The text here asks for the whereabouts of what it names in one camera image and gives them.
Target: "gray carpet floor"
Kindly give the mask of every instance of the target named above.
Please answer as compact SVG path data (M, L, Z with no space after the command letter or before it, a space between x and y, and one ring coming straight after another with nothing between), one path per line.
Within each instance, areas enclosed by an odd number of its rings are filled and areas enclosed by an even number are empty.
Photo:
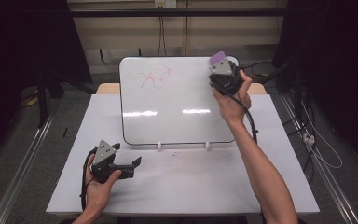
M284 109L281 96L276 92L273 81L266 85L266 90L271 95L282 122L289 120L290 117ZM48 99L48 101L51 103L57 100ZM42 143L25 183L7 217L7 223L60 223L69 218L56 217L45 211L75 141L77 130L89 101L90 96L81 91L70 89L65 92L46 139ZM358 156L344 139L335 135L332 130L334 127L324 116L322 109L317 106L317 102L313 102L312 105L316 114L318 131L336 149L343 160L343 166L339 169L331 169L332 173L358 215ZM37 105L21 107L11 125L7 127L7 136L2 139L0 145L0 199L21 164L26 150L31 145L39 122L38 113ZM295 130L291 122L284 127L288 133ZM290 135L289 139L300 164L304 165L308 153L301 139L298 134ZM322 141L318 141L317 144L327 161L338 164L337 156ZM313 172L314 176L310 182L310 187L320 206L321 213L300 217L307 223L345 223L321 175L317 169L314 169ZM312 169L309 165L306 176L310 177L311 173ZM162 219L138 217L133 221L136 223L159 223ZM216 223L213 219L208 221L209 223ZM249 221L250 223L261 223L259 216L250 217ZM116 223L116 218L104 216L99 219L98 223Z

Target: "white table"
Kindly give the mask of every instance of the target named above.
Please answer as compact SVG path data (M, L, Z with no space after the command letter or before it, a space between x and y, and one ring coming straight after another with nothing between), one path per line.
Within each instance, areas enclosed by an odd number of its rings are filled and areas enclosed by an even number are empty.
M251 95L259 145L282 174L298 213L319 208L269 95ZM210 216L260 212L235 146L211 149L131 149L124 144L118 95L93 95L47 212L81 213L82 165L104 139L121 143L116 164L142 156L135 177L119 180L105 213L115 216Z

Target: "person's right hand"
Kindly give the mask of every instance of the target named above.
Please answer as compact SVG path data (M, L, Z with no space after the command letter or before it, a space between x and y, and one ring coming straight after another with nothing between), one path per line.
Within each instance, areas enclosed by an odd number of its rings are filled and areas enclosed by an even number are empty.
M252 79L247 77L242 69L240 70L240 74L243 83L237 94L234 95L234 97L236 99L239 99L244 105L246 105L246 108L249 109L252 106L252 101L248 94L248 90L251 86ZM228 96L220 94L220 92L215 88L213 88L213 96L219 103L220 114L222 115L228 126L237 122L243 123L243 117L245 113L243 111L243 108L238 103L233 101Z

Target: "person's left hand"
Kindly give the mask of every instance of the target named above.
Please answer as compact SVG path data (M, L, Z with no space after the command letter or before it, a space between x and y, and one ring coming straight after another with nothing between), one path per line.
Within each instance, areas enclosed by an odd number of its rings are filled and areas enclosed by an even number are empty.
M89 183L89 185L87 186L87 203L85 210L91 209L100 215L104 208L107 206L112 186L120 177L121 171L114 171L104 184L98 183L95 179L93 179L94 176L90 169L92 161L94 160L94 156L95 154L91 155L87 163L85 184Z

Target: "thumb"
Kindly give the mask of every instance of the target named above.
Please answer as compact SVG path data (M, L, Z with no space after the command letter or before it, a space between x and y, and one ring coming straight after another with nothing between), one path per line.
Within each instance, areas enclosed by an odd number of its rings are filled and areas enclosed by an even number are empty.
M115 182L118 180L118 178L120 177L120 175L121 175L121 171L120 171L120 170L114 171L114 172L109 176L109 179L107 179L104 184L105 184L105 185L108 185L110 188L112 188L113 184L115 184Z

